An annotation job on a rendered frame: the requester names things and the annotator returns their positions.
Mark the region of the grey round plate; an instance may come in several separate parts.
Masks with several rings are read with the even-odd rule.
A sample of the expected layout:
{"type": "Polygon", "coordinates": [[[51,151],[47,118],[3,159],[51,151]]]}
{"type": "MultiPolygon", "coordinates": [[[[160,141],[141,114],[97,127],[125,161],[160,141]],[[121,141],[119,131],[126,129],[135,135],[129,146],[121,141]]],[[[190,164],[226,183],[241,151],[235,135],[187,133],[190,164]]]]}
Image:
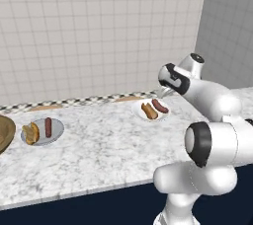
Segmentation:
{"type": "Polygon", "coordinates": [[[44,122],[44,118],[40,118],[35,121],[35,124],[39,127],[40,130],[40,139],[35,143],[35,146],[44,146],[50,144],[56,141],[64,132],[63,123],[60,120],[53,118],[51,120],[51,137],[46,137],[44,122]]]}

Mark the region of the golden brown bun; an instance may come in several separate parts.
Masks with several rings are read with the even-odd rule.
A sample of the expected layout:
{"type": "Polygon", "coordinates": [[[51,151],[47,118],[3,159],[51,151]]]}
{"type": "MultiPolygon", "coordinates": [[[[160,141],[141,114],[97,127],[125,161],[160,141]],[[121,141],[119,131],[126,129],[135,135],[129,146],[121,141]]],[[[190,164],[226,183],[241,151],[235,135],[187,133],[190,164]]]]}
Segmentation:
{"type": "Polygon", "coordinates": [[[145,112],[146,116],[149,119],[157,119],[158,118],[158,113],[153,109],[153,107],[150,105],[150,103],[142,103],[141,104],[141,109],[145,112]]]}
{"type": "Polygon", "coordinates": [[[24,125],[22,130],[24,132],[26,142],[29,145],[33,145],[39,141],[40,129],[34,122],[31,122],[29,125],[24,125]]]}

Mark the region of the white round plate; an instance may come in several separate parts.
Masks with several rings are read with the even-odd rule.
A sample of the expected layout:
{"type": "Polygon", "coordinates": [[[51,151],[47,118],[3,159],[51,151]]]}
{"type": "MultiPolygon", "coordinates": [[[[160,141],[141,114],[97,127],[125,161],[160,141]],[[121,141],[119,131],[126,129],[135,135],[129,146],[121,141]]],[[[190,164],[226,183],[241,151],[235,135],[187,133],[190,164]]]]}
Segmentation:
{"type": "Polygon", "coordinates": [[[170,113],[159,112],[156,108],[153,108],[158,113],[158,118],[151,120],[147,117],[146,113],[141,108],[142,104],[145,104],[145,105],[150,104],[152,106],[151,99],[138,100],[134,102],[133,105],[131,106],[132,113],[141,120],[145,120],[149,122],[161,121],[170,115],[170,113]]]}

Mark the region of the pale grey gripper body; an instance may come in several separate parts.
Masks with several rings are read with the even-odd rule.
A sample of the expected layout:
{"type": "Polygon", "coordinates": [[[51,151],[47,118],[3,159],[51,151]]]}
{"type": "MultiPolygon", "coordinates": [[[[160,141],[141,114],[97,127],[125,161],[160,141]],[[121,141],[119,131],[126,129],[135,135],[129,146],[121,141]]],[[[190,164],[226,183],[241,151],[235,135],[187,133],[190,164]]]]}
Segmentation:
{"type": "Polygon", "coordinates": [[[155,94],[158,99],[163,99],[167,96],[171,96],[174,93],[174,90],[168,87],[159,87],[156,91],[155,94]]]}

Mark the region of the reddish brown sausage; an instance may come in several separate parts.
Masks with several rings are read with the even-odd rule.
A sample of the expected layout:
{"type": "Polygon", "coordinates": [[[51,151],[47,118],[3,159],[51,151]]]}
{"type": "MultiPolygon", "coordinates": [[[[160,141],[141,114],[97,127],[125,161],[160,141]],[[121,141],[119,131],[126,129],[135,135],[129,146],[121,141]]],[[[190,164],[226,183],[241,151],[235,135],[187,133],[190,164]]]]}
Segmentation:
{"type": "Polygon", "coordinates": [[[47,117],[44,120],[44,129],[45,129],[45,137],[50,138],[52,133],[52,123],[50,117],[47,117]]]}
{"type": "Polygon", "coordinates": [[[153,106],[161,113],[169,113],[169,110],[165,107],[163,107],[158,100],[152,99],[151,103],[153,106]]]}

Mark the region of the dark blue counter cabinet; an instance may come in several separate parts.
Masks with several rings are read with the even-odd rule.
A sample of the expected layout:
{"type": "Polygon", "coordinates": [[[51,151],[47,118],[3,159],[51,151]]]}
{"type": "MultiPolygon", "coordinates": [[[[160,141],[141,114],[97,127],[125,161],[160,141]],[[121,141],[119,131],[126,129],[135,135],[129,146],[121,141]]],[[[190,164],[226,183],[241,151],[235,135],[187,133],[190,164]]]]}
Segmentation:
{"type": "MultiPolygon", "coordinates": [[[[253,165],[236,172],[234,191],[196,201],[201,225],[253,225],[253,165]]],[[[165,201],[148,184],[0,211],[0,225],[152,225],[165,201]]]]}

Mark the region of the brown wooden bowl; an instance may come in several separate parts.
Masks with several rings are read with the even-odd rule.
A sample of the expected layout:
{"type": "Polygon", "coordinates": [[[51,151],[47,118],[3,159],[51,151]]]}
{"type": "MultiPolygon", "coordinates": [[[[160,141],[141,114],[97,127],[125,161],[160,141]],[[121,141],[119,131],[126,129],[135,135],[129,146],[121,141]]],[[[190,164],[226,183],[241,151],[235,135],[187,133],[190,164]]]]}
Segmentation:
{"type": "Polygon", "coordinates": [[[0,155],[11,144],[15,136],[15,133],[16,133],[15,122],[5,115],[0,115],[0,155]]]}

